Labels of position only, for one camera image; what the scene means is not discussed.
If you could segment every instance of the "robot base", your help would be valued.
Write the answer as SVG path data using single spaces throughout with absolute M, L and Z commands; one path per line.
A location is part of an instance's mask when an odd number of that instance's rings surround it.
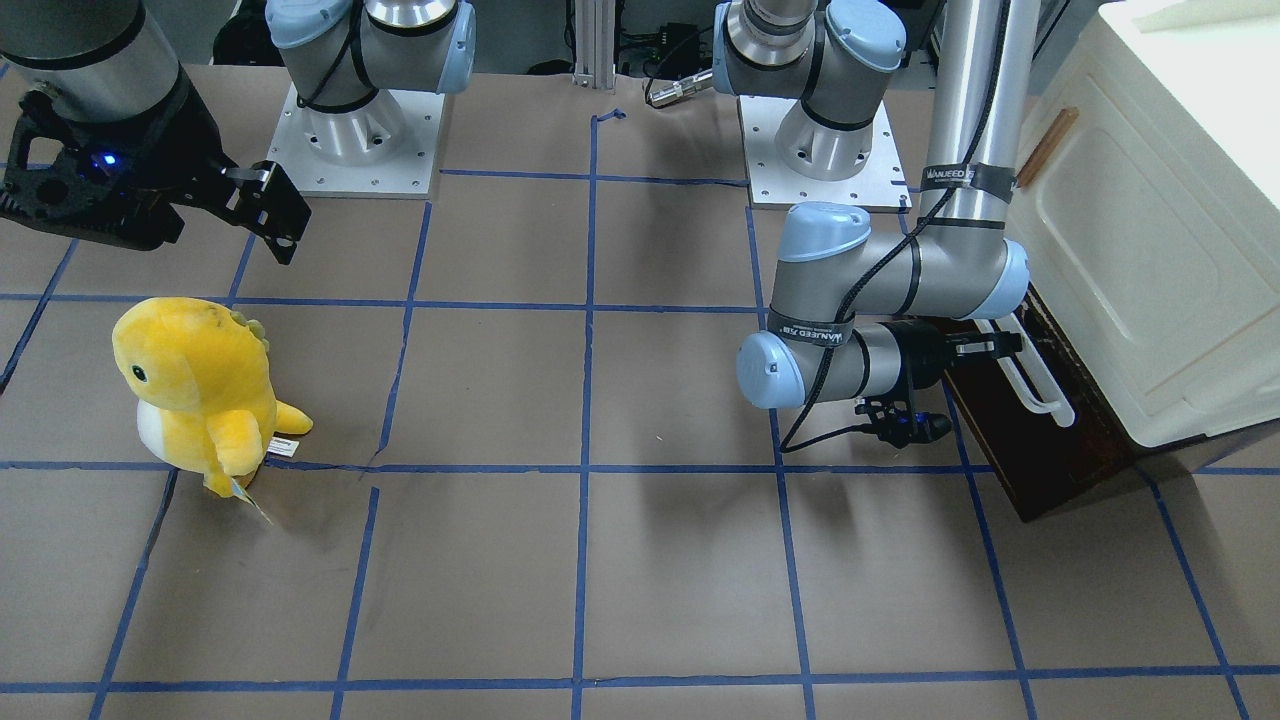
M 797 202 L 824 201 L 858 205 L 872 213 L 896 213 L 911 206 L 906 176 L 897 156 L 888 113 L 882 104 L 873 122 L 876 145 L 861 172 L 844 181 L 817 181 L 792 170 L 778 156 L 773 142 L 782 118 L 796 101 L 786 97 L 739 97 L 742 147 L 751 181 L 753 208 L 790 208 Z M 292 168 L 285 165 L 291 174 Z
M 307 141 L 307 123 L 289 86 L 268 158 L 283 165 L 298 192 L 308 197 L 429 197 L 435 176 L 444 95 L 390 90 L 404 111 L 412 137 L 394 154 L 372 165 L 339 165 L 316 152 Z

